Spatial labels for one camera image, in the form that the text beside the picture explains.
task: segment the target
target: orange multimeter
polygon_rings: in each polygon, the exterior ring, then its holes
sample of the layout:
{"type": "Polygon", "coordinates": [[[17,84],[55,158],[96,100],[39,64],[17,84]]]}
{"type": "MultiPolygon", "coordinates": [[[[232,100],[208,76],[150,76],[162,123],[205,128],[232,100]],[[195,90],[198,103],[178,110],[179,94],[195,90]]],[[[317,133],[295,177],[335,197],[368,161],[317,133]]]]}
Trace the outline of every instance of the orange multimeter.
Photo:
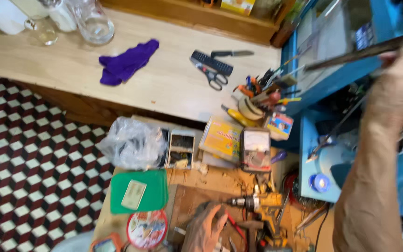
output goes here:
{"type": "Polygon", "coordinates": [[[123,242],[118,233],[111,233],[102,240],[94,241],[91,244],[91,252],[121,252],[123,242]]]}

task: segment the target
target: knife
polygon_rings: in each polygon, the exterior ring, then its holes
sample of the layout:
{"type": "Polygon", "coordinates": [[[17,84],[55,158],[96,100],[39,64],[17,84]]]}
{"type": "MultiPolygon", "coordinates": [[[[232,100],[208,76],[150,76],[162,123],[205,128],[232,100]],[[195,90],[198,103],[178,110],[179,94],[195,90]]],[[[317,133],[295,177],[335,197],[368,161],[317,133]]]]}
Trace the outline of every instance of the knife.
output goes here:
{"type": "Polygon", "coordinates": [[[211,58],[214,57],[225,57],[225,56],[248,56],[248,55],[254,55],[254,52],[252,51],[213,51],[211,52],[211,58]]]}

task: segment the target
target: scissors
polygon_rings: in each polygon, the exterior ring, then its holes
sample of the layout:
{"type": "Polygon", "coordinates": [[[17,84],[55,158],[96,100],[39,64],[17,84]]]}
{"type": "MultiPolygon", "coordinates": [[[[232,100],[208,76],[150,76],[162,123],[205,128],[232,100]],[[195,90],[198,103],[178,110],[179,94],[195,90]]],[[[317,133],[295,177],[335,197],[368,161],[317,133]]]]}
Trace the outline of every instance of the scissors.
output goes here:
{"type": "Polygon", "coordinates": [[[205,73],[211,88],[220,91],[223,89],[223,85],[228,84],[228,79],[225,75],[208,70],[201,62],[194,58],[191,58],[191,61],[195,67],[205,73]]]}

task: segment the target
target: black cable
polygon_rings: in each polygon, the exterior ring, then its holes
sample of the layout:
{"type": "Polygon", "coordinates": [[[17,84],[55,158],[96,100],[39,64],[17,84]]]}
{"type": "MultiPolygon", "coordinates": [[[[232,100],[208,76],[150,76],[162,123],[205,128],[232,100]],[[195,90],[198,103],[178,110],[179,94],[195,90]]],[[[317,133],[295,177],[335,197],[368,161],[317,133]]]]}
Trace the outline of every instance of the black cable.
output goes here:
{"type": "Polygon", "coordinates": [[[317,248],[317,246],[318,246],[318,239],[320,238],[321,228],[322,228],[322,226],[323,226],[323,224],[324,224],[324,221],[325,221],[326,218],[327,218],[327,215],[329,214],[329,208],[330,208],[330,205],[327,206],[326,215],[324,216],[324,219],[323,219],[323,221],[322,221],[321,224],[320,224],[320,228],[318,228],[318,234],[316,235],[316,242],[315,242],[315,250],[314,250],[314,252],[316,252],[316,248],[317,248]]]}

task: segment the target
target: yellow-handled tool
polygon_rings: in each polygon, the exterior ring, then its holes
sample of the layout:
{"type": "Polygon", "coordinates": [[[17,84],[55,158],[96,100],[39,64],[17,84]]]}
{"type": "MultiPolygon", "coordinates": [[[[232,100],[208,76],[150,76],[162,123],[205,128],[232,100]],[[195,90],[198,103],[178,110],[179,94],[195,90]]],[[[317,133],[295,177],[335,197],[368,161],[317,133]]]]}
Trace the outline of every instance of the yellow-handled tool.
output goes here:
{"type": "Polygon", "coordinates": [[[233,118],[234,120],[238,121],[240,124],[242,124],[245,127],[259,127],[259,125],[250,119],[245,118],[239,111],[233,110],[231,108],[228,108],[227,106],[222,104],[222,109],[225,110],[228,115],[233,118]]]}

